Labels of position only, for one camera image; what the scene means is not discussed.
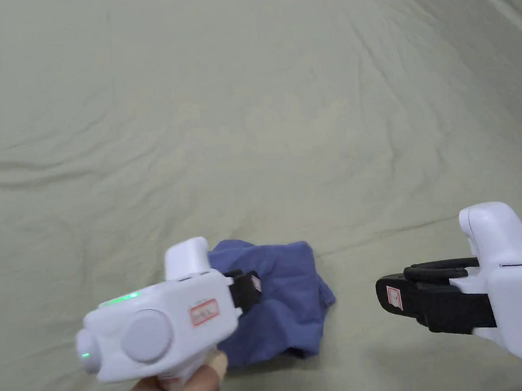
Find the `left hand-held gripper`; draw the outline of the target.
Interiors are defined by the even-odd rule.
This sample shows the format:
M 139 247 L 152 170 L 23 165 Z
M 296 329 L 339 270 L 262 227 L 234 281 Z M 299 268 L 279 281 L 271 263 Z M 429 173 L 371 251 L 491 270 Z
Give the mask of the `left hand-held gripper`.
M 164 256 L 163 282 L 101 303 L 84 316 L 76 353 L 98 381 L 155 376 L 164 391 L 179 391 L 262 298 L 256 271 L 224 274 L 211 268 L 202 237 L 180 242 Z

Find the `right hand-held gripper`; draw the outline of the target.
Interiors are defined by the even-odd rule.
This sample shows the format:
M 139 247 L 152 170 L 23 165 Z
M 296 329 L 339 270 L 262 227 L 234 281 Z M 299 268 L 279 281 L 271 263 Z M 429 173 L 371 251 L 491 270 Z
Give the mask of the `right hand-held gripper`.
M 462 209 L 459 224 L 475 258 L 416 263 L 383 276 L 377 300 L 431 331 L 476 335 L 522 359 L 522 221 L 507 204 L 491 202 Z M 432 292 L 444 287 L 444 294 Z

